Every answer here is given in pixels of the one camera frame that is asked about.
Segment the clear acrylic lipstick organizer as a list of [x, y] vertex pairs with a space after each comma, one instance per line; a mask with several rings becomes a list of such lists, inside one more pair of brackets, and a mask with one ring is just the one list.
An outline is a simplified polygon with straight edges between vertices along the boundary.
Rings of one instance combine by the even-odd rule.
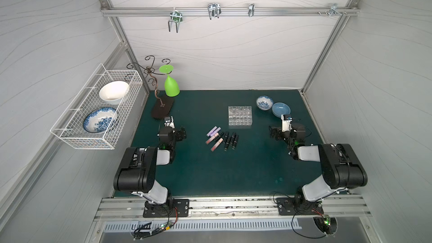
[[251, 106], [229, 106], [229, 126], [251, 126], [253, 124], [253, 113]]

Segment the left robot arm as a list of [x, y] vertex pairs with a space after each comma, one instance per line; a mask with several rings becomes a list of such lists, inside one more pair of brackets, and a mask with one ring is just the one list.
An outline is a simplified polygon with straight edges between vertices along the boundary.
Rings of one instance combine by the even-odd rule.
[[128, 147], [114, 176], [114, 190], [144, 198], [149, 204], [173, 208], [171, 192], [156, 180], [156, 168], [172, 164], [176, 143], [186, 139], [183, 127], [163, 127], [159, 144], [149, 147]]

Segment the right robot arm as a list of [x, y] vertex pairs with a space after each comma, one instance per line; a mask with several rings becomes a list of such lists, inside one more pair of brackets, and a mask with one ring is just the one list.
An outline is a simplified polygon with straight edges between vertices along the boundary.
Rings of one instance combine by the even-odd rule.
[[317, 162], [321, 166], [321, 175], [297, 190], [293, 201], [296, 207], [367, 185], [367, 173], [351, 145], [306, 145], [306, 127], [299, 123], [270, 126], [269, 132], [270, 137], [287, 144], [294, 160]]

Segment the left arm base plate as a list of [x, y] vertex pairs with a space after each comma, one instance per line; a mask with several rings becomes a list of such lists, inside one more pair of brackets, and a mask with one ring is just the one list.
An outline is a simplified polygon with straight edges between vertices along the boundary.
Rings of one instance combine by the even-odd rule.
[[175, 218], [187, 217], [189, 215], [189, 199], [168, 199], [165, 204], [151, 204], [145, 202], [144, 218]]

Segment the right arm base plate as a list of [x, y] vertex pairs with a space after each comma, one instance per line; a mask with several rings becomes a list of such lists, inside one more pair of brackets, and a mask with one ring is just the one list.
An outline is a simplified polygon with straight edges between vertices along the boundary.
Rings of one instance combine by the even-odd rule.
[[295, 198], [275, 198], [277, 210], [280, 216], [314, 216], [324, 215], [320, 202], [300, 201]]

